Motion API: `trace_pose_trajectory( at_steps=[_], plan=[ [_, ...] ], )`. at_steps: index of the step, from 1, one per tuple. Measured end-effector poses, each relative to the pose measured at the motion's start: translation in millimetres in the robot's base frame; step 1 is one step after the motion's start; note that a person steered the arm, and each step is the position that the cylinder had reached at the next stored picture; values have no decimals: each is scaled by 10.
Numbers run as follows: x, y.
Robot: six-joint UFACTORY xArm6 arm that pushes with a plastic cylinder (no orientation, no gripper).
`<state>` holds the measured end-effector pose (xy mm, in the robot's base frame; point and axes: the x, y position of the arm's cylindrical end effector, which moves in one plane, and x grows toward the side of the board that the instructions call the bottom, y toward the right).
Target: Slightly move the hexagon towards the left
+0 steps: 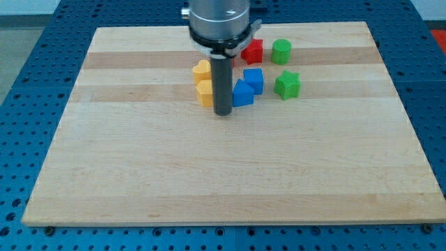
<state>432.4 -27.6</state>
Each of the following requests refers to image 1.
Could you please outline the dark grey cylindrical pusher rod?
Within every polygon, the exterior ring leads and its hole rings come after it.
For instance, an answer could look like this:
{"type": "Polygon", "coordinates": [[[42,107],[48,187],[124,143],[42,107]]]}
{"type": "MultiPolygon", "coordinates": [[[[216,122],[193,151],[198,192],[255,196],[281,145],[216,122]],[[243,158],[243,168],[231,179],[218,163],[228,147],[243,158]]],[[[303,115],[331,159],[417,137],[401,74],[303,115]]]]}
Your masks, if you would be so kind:
{"type": "Polygon", "coordinates": [[[213,109],[219,116],[227,116],[232,112],[232,59],[212,55],[210,58],[213,109]]]}

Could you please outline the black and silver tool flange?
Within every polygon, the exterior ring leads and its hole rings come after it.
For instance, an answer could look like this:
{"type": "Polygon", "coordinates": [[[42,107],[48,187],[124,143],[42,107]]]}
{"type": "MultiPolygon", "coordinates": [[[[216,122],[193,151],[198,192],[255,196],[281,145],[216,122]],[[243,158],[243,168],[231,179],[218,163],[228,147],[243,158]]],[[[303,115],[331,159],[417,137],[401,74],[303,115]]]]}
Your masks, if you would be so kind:
{"type": "Polygon", "coordinates": [[[232,59],[247,48],[254,39],[254,34],[261,28],[262,20],[255,20],[239,35],[228,40],[211,40],[201,37],[192,28],[189,35],[192,45],[201,53],[214,59],[232,59]]]}

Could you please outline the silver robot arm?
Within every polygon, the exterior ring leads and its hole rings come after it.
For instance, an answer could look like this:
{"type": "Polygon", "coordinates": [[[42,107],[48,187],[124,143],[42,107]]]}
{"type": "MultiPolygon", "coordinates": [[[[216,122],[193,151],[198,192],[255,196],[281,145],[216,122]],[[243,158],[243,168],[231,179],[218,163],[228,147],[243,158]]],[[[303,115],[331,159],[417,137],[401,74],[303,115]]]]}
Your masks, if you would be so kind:
{"type": "Polygon", "coordinates": [[[261,20],[250,21],[249,0],[189,0],[180,10],[194,46],[210,59],[213,109],[227,116],[233,108],[232,60],[252,42],[261,20]]]}

